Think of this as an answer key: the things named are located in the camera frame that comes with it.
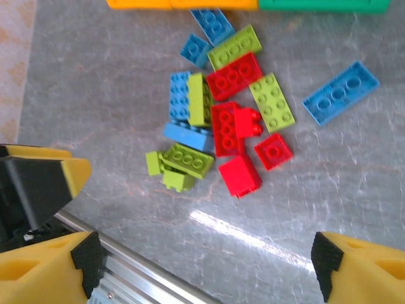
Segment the green lego brick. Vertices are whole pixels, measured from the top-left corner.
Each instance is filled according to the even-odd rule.
[[[183,172],[166,169],[163,173],[162,182],[167,189],[175,188],[177,192],[183,192],[194,186],[196,178]]]
[[[217,71],[248,52],[257,53],[261,48],[261,44],[252,25],[248,25],[231,38],[227,39],[223,44],[210,50],[208,52],[208,58],[214,71]]]
[[[165,165],[161,161],[162,154],[159,151],[146,153],[146,165],[149,176],[159,175],[165,171]]]
[[[296,122],[273,73],[260,78],[249,87],[268,132],[275,132]]]
[[[259,0],[262,10],[384,13],[390,0]]]
[[[212,124],[211,106],[214,97],[209,90],[205,76],[201,73],[189,77],[189,124],[209,127]]]
[[[166,165],[198,179],[203,179],[214,164],[212,156],[187,148],[182,144],[174,144],[162,156],[162,161]]]

